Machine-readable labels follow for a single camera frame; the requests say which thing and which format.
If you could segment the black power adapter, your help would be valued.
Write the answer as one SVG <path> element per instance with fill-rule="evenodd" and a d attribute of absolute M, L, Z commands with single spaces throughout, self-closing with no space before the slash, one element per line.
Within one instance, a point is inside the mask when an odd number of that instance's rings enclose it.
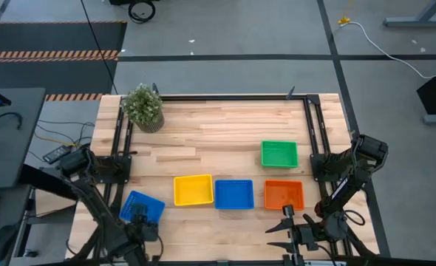
<path fill-rule="evenodd" d="M 45 163 L 52 165 L 53 163 L 59 161 L 62 157 L 68 155 L 72 151 L 71 146 L 59 146 L 58 148 L 52 150 L 51 152 L 45 154 L 42 159 Z"/>

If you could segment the black computer mouse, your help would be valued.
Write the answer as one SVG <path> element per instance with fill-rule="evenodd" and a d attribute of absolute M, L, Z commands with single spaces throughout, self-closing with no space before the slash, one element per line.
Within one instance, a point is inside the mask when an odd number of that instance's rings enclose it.
<path fill-rule="evenodd" d="M 18 227 L 16 225 L 5 225 L 0 228 L 0 262 L 6 258 L 17 234 Z"/>

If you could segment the orange plastic basket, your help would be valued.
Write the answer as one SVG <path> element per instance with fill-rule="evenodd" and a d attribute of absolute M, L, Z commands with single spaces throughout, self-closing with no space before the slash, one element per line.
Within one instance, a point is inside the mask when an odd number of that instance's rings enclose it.
<path fill-rule="evenodd" d="M 266 209 L 279 210 L 292 205 L 294 211 L 303 211 L 304 189 L 298 180 L 265 180 L 264 204 Z"/>

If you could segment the yellow plastic basket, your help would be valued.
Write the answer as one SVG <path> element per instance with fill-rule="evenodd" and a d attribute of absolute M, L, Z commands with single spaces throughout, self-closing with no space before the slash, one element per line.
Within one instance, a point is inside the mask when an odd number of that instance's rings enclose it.
<path fill-rule="evenodd" d="M 174 178 L 176 206 L 207 205 L 214 202 L 212 176 L 201 174 Z"/>

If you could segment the short hazard tape strip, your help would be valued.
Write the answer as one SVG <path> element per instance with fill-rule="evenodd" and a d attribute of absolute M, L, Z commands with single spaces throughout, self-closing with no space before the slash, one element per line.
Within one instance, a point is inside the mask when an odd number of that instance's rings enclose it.
<path fill-rule="evenodd" d="M 88 101 L 100 100 L 103 93 L 78 93 L 78 94 L 49 94 L 45 96 L 45 101 Z"/>

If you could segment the blue plastic basket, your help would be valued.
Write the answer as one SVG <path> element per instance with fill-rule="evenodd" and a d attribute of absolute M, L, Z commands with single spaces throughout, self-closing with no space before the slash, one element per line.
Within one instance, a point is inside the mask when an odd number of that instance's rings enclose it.
<path fill-rule="evenodd" d="M 216 180 L 214 196 L 216 209 L 254 209 L 252 180 Z"/>
<path fill-rule="evenodd" d="M 166 204 L 158 199 L 142 194 L 138 191 L 131 191 L 119 217 L 132 222 L 136 216 L 143 216 L 147 222 L 158 224 Z"/>

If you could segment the grey side desk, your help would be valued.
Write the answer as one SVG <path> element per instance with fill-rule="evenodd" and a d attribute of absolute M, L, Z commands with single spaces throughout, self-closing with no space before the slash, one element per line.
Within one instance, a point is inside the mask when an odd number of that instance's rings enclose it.
<path fill-rule="evenodd" d="M 0 188 L 16 185 L 44 104 L 44 88 L 0 89 Z"/>

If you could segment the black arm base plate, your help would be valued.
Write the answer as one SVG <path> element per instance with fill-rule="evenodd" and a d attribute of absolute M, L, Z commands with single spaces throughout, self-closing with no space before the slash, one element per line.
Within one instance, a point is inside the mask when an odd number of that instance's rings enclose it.
<path fill-rule="evenodd" d="M 310 164 L 314 180 L 319 182 L 342 181 L 351 165 L 351 156 L 345 152 L 340 154 L 312 154 Z"/>
<path fill-rule="evenodd" d="M 125 184 L 129 181 L 131 156 L 95 157 L 93 179 L 96 183 Z"/>

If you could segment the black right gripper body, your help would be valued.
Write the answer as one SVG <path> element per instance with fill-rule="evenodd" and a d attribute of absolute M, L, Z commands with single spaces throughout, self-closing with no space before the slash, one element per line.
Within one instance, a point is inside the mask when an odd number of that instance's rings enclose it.
<path fill-rule="evenodd" d="M 290 238 L 290 246 L 286 250 L 291 254 L 291 259 L 294 265 L 304 265 L 303 256 L 300 254 L 299 246 L 306 245 L 313 247 L 315 238 L 313 235 L 313 219 L 303 214 L 306 224 L 295 225 L 293 221 L 294 210 L 292 205 L 285 205 L 283 207 L 285 218 L 283 219 L 284 229 L 287 230 L 288 237 Z"/>

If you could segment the green plastic basket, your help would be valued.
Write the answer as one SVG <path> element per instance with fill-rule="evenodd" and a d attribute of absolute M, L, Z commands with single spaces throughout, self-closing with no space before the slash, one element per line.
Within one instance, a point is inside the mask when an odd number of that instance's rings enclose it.
<path fill-rule="evenodd" d="M 298 146 L 296 142 L 263 140 L 261 142 L 261 164 L 268 168 L 298 168 Z"/>

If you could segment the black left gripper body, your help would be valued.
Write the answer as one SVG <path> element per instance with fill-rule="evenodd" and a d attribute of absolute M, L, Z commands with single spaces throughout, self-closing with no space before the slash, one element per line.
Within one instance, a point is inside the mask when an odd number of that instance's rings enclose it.
<path fill-rule="evenodd" d="M 159 239 L 158 224 L 149 221 L 148 206 L 138 203 L 132 207 L 132 224 L 139 230 L 144 242 L 156 242 Z"/>

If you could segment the black aluminium rig frame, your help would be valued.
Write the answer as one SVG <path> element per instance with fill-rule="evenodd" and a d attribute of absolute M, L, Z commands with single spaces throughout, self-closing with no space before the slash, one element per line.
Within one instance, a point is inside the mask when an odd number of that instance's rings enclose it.
<path fill-rule="evenodd" d="M 159 221 L 161 242 L 146 246 L 162 264 L 214 265 L 217 262 L 281 260 L 284 231 L 265 233 L 283 217 L 266 209 L 265 180 L 303 183 L 304 212 L 313 215 L 321 194 L 313 179 L 310 155 L 350 146 L 347 122 L 337 94 L 167 95 L 164 127 L 154 134 L 118 122 L 120 98 L 101 99 L 91 147 L 108 155 L 115 134 L 132 150 L 131 177 L 124 191 L 139 191 L 166 204 Z M 261 142 L 296 142 L 298 168 L 261 164 Z M 252 180 L 254 209 L 219 210 L 213 204 L 176 206 L 174 178 L 210 174 L 213 180 Z"/>

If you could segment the black desk leg beam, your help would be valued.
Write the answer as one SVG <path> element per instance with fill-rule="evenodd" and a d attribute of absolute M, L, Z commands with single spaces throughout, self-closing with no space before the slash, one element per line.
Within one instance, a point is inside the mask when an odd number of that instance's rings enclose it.
<path fill-rule="evenodd" d="M 78 200 L 78 196 L 61 178 L 27 164 L 24 164 L 21 168 L 19 182 L 68 200 Z"/>

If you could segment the grey desk foot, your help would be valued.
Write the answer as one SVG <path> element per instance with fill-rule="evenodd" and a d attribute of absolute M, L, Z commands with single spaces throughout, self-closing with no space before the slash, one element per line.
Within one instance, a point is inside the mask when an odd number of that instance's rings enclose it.
<path fill-rule="evenodd" d="M 386 27 L 436 27 L 436 0 L 428 4 L 416 16 L 385 18 L 383 25 Z"/>

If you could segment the black floor mat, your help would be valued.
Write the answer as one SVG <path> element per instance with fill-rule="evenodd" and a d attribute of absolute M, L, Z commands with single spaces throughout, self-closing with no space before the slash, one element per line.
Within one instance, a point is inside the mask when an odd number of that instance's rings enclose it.
<path fill-rule="evenodd" d="M 118 50 L 126 21 L 0 22 L 0 51 Z M 116 61 L 0 63 L 0 89 L 42 87 L 49 94 L 109 93 Z"/>

